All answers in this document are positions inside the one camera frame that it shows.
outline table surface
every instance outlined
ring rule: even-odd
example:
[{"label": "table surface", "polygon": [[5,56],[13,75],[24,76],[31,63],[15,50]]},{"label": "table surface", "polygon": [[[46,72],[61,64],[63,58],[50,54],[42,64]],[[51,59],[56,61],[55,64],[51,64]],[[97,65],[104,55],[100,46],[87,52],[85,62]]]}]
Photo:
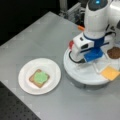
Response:
[{"label": "table surface", "polygon": [[[118,120],[119,78],[105,88],[86,91],[66,77],[63,55],[68,42],[79,33],[75,24],[47,13],[0,47],[0,80],[42,120]],[[18,84],[20,69],[36,58],[54,60],[62,72],[56,89],[39,96],[27,94]]]}]

